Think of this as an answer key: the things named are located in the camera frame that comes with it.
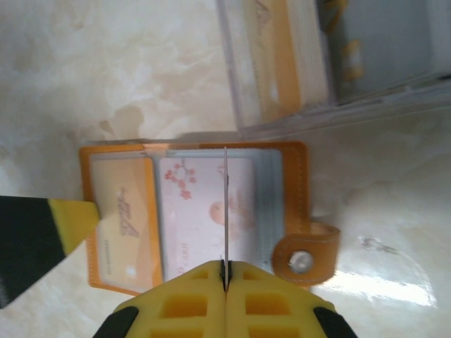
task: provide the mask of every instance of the pink floral card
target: pink floral card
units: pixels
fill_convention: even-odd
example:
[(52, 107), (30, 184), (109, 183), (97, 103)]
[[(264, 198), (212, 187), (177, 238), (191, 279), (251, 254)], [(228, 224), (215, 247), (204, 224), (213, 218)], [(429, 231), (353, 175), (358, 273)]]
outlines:
[[(222, 158), (160, 160), (165, 276), (177, 277), (207, 261), (224, 257)], [(254, 169), (248, 158), (229, 158), (229, 254), (254, 263)]]

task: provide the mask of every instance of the white marble countertop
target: white marble countertop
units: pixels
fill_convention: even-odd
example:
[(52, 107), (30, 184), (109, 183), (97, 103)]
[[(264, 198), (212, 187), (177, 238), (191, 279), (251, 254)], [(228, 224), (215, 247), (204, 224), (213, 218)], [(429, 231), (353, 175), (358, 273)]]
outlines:
[[(214, 0), (5, 0), (0, 16), (0, 194), (81, 199), (89, 140), (234, 129)], [(450, 114), (299, 136), (313, 216), (343, 231), (314, 291), (360, 337), (447, 336)], [(91, 337), (128, 298), (89, 287), (82, 245), (0, 311), (0, 337)]]

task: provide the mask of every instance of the card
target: card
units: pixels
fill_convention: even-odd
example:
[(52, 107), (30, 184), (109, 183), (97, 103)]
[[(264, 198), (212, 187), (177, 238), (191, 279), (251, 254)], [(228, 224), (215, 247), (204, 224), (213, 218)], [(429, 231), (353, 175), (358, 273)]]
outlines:
[(161, 283), (158, 219), (152, 160), (101, 159), (91, 167), (97, 227), (99, 279), (145, 292)]
[[(177, 277), (224, 257), (222, 158), (163, 158), (159, 164), (165, 276)], [(254, 168), (248, 158), (229, 158), (229, 254), (255, 262)]]
[(243, 1), (261, 116), (265, 122), (301, 109), (295, 46), (286, 1)]
[[(172, 150), (167, 157), (222, 158), (217, 149)], [(277, 149), (228, 149), (228, 158), (248, 158), (255, 174), (255, 220), (257, 224), (257, 265), (272, 272), (273, 247), (284, 235), (283, 164)]]

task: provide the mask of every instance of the leather strap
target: leather strap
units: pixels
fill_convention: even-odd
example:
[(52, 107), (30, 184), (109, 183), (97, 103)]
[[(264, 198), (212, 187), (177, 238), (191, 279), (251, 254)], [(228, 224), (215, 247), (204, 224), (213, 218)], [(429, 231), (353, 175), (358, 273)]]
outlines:
[[(323, 223), (311, 223), (308, 233), (287, 234), (273, 251), (274, 274), (303, 287), (325, 282), (334, 275), (339, 244), (340, 230)], [(291, 270), (290, 258), (296, 251), (307, 251), (313, 257), (313, 266), (305, 273)]]

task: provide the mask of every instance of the card slot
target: card slot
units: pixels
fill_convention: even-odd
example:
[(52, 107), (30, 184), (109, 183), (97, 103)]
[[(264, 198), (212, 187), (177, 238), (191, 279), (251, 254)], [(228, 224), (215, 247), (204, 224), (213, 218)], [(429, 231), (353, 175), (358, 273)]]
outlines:
[(90, 279), (147, 291), (161, 283), (152, 159), (143, 151), (126, 151), (93, 154), (90, 160), (92, 196), (101, 213), (96, 245), (88, 243), (89, 259), (97, 261), (95, 270), (90, 262)]
[(160, 242), (160, 258), (161, 258), (161, 270), (162, 270), (162, 279), (163, 281), (168, 280), (166, 266), (168, 265), (169, 257), (166, 254), (164, 243), (166, 242), (166, 234), (164, 232), (163, 226), (163, 206), (161, 204), (162, 201), (162, 193), (161, 193), (161, 185), (160, 185), (160, 167), (159, 161), (162, 158), (167, 156), (167, 151), (163, 154), (160, 152), (146, 151), (147, 158), (152, 159), (154, 163), (154, 193), (156, 199), (156, 209), (158, 214), (158, 230), (159, 230), (159, 242)]
[[(258, 164), (258, 160), (259, 157), (258, 156), (250, 156), (249, 154), (251, 154), (253, 151), (257, 151), (260, 152), (259, 149), (245, 149), (245, 150), (238, 150), (238, 149), (229, 149), (228, 150), (228, 158), (229, 158), (229, 170), (232, 169), (233, 171), (233, 167), (230, 167), (230, 160), (233, 159), (239, 159), (239, 158), (243, 158), (243, 159), (249, 159), (252, 162), (252, 167), (253, 167), (253, 172), (254, 172), (254, 222), (257, 225), (256, 226), (256, 233), (258, 234), (259, 231), (259, 224), (261, 224), (261, 220), (257, 219), (257, 218), (263, 218), (264, 215), (262, 215), (259, 212), (260, 209), (260, 205), (261, 202), (259, 201), (259, 199), (261, 198), (262, 194), (260, 193), (259, 189), (261, 189), (261, 185), (258, 184), (258, 182), (260, 181), (260, 177), (261, 176), (259, 174), (259, 170), (261, 170), (262, 166), (261, 164)], [(217, 150), (217, 149), (212, 149), (212, 150), (181, 150), (181, 151), (177, 151), (177, 150), (171, 150), (168, 151), (168, 153), (166, 154), (168, 158), (186, 158), (186, 159), (190, 159), (190, 158), (217, 158), (222, 159), (223, 158), (223, 150)], [(166, 225), (164, 224), (164, 220), (162, 220), (162, 224), (161, 226), (163, 228), (166, 228)], [(251, 241), (252, 242), (252, 238), (248, 236), (247, 233), (243, 234), (243, 241)], [(234, 244), (231, 244), (230, 246), (230, 251), (231, 252), (241, 252), (242, 251), (242, 247), (239, 247), (239, 245), (237, 247), (233, 247)], [(253, 264), (259, 264), (259, 243), (256, 243), (256, 245), (254, 245), (255, 250), (254, 253), (252, 252), (248, 252), (245, 254), (246, 257), (249, 257), (247, 260), (250, 263)]]
[[(202, 150), (171, 150), (167, 152), (169, 158), (222, 158), (223, 151), (218, 149)], [(283, 176), (281, 153), (278, 150), (265, 149), (229, 149), (229, 158), (250, 158), (255, 167), (256, 196), (254, 213), (257, 224), (257, 264), (269, 272), (271, 267), (271, 252), (278, 240), (284, 235), (283, 222)], [(279, 177), (273, 168), (277, 167)], [(281, 184), (282, 189), (277, 195), (273, 181)]]

